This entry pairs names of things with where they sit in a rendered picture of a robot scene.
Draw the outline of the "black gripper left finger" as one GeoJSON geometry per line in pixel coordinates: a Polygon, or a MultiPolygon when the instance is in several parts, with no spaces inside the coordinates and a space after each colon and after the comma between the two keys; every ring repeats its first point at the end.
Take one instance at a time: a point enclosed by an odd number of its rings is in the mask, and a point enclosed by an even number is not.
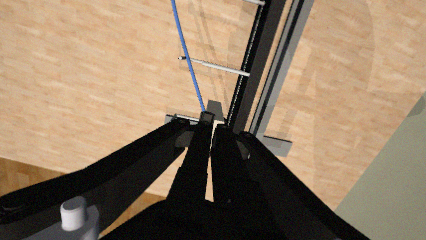
{"type": "Polygon", "coordinates": [[[201,240],[215,101],[207,108],[198,124],[176,118],[81,170],[1,196],[0,240],[98,240],[185,147],[147,240],[201,240]]]}

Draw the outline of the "black patch panel rack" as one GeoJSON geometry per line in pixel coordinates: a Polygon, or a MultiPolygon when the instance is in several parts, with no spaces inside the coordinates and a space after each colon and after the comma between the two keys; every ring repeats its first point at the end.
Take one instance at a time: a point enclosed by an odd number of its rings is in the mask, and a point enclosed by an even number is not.
{"type": "MultiPolygon", "coordinates": [[[[241,69],[238,70],[190,58],[190,61],[200,63],[203,66],[239,74],[232,101],[230,104],[229,112],[227,115],[228,126],[231,127],[233,133],[238,135],[240,131],[244,131],[245,129],[250,110],[286,3],[286,0],[274,0],[274,2],[273,0],[244,1],[258,4],[258,8],[244,54],[241,69]]],[[[292,59],[294,57],[295,51],[297,49],[313,3],[314,0],[292,1],[261,96],[259,98],[248,131],[253,134],[276,156],[287,157],[289,150],[292,146],[292,142],[288,140],[265,136],[264,133],[266,131],[273,109],[277,102],[287,72],[291,65],[292,59]]],[[[189,117],[180,114],[174,114],[174,116],[166,114],[164,124],[176,118],[187,119],[190,121],[190,125],[195,125],[199,122],[199,118],[189,117]]]]}

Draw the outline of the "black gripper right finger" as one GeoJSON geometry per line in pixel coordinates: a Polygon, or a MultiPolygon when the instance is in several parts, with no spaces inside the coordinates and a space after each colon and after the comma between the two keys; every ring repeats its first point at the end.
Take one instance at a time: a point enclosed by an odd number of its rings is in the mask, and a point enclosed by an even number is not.
{"type": "Polygon", "coordinates": [[[233,133],[221,102],[215,101],[215,115],[209,154],[213,202],[232,203],[238,240],[371,240],[336,215],[253,134],[233,133]]]}

